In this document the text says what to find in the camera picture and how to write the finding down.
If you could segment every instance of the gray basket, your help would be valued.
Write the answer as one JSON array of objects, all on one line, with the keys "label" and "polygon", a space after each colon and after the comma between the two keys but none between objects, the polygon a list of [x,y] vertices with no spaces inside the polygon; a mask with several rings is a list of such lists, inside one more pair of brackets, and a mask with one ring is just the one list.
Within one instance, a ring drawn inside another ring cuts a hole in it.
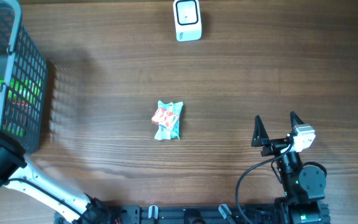
[{"label": "gray basket", "polygon": [[16,0],[0,0],[0,129],[31,153],[38,149],[47,65],[22,24]]}]

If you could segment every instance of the crumpled plastic package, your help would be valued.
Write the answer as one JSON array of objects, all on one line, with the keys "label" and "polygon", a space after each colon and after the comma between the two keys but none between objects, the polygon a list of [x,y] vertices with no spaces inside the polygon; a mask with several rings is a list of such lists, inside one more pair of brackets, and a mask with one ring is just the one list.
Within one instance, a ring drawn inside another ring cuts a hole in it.
[{"label": "crumpled plastic package", "polygon": [[158,124],[158,131],[155,133],[154,139],[180,139],[179,119],[182,108],[183,102],[165,104],[158,101],[157,111],[152,118],[152,122]]}]

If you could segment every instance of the wooden surface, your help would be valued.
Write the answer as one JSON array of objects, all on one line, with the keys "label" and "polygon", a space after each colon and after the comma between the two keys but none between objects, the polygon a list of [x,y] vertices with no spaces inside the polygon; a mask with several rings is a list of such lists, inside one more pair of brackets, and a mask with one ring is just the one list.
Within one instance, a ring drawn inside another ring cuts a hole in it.
[{"label": "wooden surface", "polygon": [[[50,60],[40,150],[48,174],[121,205],[234,204],[238,177],[266,158],[290,111],[316,130],[301,154],[328,170],[333,223],[358,223],[358,1],[202,2],[203,38],[179,43],[170,2],[23,7]],[[157,141],[158,100],[183,101],[181,140]],[[242,203],[283,190],[269,166]],[[53,211],[0,189],[0,223],[51,223]]]}]

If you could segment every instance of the wooden table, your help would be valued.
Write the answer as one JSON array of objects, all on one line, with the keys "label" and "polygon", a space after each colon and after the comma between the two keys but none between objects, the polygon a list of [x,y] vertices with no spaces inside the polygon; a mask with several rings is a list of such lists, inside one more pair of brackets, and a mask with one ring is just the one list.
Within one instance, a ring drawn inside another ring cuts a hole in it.
[{"label": "wooden table", "polygon": [[[358,1],[201,2],[203,38],[179,43],[171,2],[23,6],[50,60],[40,149],[48,174],[111,204],[234,205],[254,117],[271,138],[296,111],[316,130],[304,162],[328,170],[333,223],[358,223]],[[183,101],[181,140],[157,141],[158,100]],[[283,195],[269,166],[242,203]],[[0,189],[0,223],[51,223],[53,211]]]}]

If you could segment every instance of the teal wrapper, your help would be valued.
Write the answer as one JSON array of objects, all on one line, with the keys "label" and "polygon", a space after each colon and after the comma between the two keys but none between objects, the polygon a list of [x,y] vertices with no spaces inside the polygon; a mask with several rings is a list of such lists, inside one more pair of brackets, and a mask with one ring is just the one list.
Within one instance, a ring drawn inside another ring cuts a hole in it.
[{"label": "teal wrapper", "polygon": [[178,138],[180,139],[179,136],[179,122],[180,122],[180,112],[181,109],[183,108],[183,102],[179,102],[179,103],[162,103],[161,101],[158,101],[158,107],[157,108],[164,108],[167,111],[171,111],[172,113],[176,114],[179,116],[179,120],[176,122],[175,126],[173,127],[172,131],[170,131],[169,129],[167,129],[166,127],[159,125],[158,126],[158,131],[157,133],[155,133],[154,139],[156,140],[163,140],[163,139],[174,139],[174,138]]}]

